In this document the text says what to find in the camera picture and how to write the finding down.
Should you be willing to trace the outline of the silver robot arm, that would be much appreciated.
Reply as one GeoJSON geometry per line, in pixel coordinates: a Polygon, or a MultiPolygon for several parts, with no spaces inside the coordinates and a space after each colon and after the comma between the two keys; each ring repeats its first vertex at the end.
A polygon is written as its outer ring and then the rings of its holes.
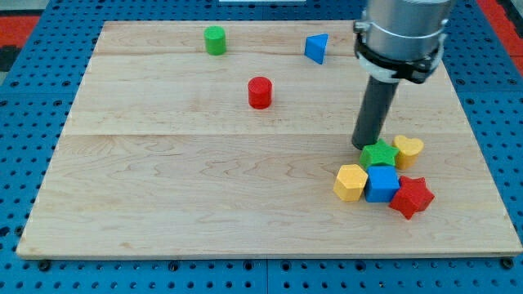
{"type": "Polygon", "coordinates": [[[379,82],[425,82],[442,60],[453,7],[453,0],[368,0],[353,24],[361,67],[379,82]]]}

